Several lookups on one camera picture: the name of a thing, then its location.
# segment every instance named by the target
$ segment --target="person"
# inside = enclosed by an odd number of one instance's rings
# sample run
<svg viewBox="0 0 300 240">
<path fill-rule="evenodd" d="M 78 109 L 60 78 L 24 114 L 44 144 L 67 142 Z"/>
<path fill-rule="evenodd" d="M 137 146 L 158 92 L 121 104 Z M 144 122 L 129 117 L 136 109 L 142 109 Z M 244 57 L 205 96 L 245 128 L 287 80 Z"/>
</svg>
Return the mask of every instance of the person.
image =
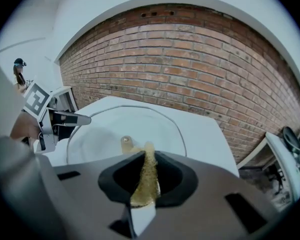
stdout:
<svg viewBox="0 0 300 240">
<path fill-rule="evenodd" d="M 22 111 L 25 98 L 14 90 L 0 68 L 0 137 L 9 136 L 14 140 L 24 137 L 39 138 L 40 128 L 37 120 Z"/>
<path fill-rule="evenodd" d="M 22 58 L 17 58 L 14 61 L 14 65 L 13 65 L 13 74 L 14 74 L 13 85 L 15 86 L 17 91 L 20 92 L 21 94 L 24 94 L 25 91 L 27 90 L 26 81 L 24 79 L 24 76 L 22 75 L 24 71 L 24 66 L 26 65 L 27 63 L 25 63 Z"/>
</svg>

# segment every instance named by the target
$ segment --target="floor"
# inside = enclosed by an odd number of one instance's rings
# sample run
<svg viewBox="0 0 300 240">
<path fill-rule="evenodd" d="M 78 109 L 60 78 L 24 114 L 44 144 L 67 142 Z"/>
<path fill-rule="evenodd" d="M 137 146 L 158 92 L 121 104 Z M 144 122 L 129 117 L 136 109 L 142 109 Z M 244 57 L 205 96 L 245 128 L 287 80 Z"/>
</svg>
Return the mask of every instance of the floor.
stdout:
<svg viewBox="0 0 300 240">
<path fill-rule="evenodd" d="M 283 188 L 277 193 L 279 182 L 276 179 L 270 180 L 273 175 L 270 175 L 267 169 L 240 169 L 239 175 L 241 179 L 263 192 L 278 211 L 283 211 L 291 204 L 289 184 L 284 178 L 282 178 Z"/>
</svg>

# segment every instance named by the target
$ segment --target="black cap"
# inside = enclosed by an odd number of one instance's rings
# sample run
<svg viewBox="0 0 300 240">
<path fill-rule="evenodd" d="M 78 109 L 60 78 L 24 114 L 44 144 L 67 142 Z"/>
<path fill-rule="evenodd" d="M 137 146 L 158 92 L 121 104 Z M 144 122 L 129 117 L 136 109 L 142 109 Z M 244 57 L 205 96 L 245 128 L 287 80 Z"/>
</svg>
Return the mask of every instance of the black cap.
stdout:
<svg viewBox="0 0 300 240">
<path fill-rule="evenodd" d="M 15 61 L 14 61 L 14 63 L 15 64 L 23 64 L 24 63 L 24 61 L 23 61 L 23 59 L 22 58 L 17 58 Z"/>
</svg>

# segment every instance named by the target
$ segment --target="brick wall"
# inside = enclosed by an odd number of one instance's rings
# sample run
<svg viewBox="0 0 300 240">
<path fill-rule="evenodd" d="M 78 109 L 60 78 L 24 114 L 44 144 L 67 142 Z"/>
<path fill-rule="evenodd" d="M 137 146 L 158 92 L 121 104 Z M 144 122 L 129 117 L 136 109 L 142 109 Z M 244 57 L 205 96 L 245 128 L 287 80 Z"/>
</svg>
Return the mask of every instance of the brick wall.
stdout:
<svg viewBox="0 0 300 240">
<path fill-rule="evenodd" d="M 253 29 L 191 5 L 136 8 L 82 35 L 60 58 L 79 108 L 108 95 L 216 119 L 236 161 L 265 131 L 300 129 L 300 88 Z"/>
</svg>

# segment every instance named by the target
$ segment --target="white wall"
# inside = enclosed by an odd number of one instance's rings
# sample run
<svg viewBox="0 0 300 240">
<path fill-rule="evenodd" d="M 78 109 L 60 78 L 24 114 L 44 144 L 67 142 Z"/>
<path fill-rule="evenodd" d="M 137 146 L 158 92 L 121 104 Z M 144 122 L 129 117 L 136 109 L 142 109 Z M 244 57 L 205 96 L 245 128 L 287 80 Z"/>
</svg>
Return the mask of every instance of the white wall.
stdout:
<svg viewBox="0 0 300 240">
<path fill-rule="evenodd" d="M 40 81 L 50 90 L 61 87 L 59 63 L 52 59 L 52 32 L 61 0 L 24 0 L 0 32 L 0 67 L 13 79 L 13 63 L 22 58 L 25 80 Z"/>
<path fill-rule="evenodd" d="M 53 29 L 52 59 L 91 27 L 126 10 L 160 3 L 185 3 L 213 8 L 253 27 L 281 53 L 300 84 L 300 31 L 277 0 L 63 0 Z"/>
<path fill-rule="evenodd" d="M 56 6 L 22 6 L 1 30 L 0 67 L 9 80 L 14 77 L 15 59 L 22 58 L 27 63 L 26 81 L 37 77 L 51 90 L 62 84 L 55 81 L 53 61 L 47 59 L 56 11 Z"/>
</svg>

